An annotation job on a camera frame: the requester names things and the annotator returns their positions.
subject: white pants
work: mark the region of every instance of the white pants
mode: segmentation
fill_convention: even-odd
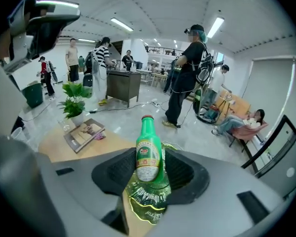
[[[107,69],[99,67],[97,73],[93,74],[92,95],[96,96],[98,100],[105,99],[107,94]]]

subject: potted plant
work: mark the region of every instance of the potted plant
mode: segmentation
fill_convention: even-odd
[[[59,102],[63,106],[61,109],[64,109],[64,113],[67,113],[67,119],[71,119],[76,126],[80,126],[83,123],[82,112],[85,109],[85,102],[82,98],[90,98],[92,89],[82,86],[81,83],[73,82],[64,84],[63,89],[67,94],[67,98],[65,102]]]

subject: bottle label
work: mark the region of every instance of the bottle label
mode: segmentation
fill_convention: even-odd
[[[136,147],[136,174],[143,182],[153,181],[159,172],[160,154],[150,140],[141,140]]]

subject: book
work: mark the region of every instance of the book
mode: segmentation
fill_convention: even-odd
[[[104,126],[94,119],[90,118],[82,125],[76,127],[66,135],[65,140],[69,146],[78,153],[85,145],[87,145],[95,136],[105,130]]]

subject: striped shirt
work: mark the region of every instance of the striped shirt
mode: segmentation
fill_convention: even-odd
[[[104,58],[110,57],[110,53],[109,53],[109,50],[107,49],[107,47],[101,45],[100,47],[95,48],[93,50],[93,56],[94,55],[96,55],[98,58],[99,66],[106,68],[107,66],[105,64]]]

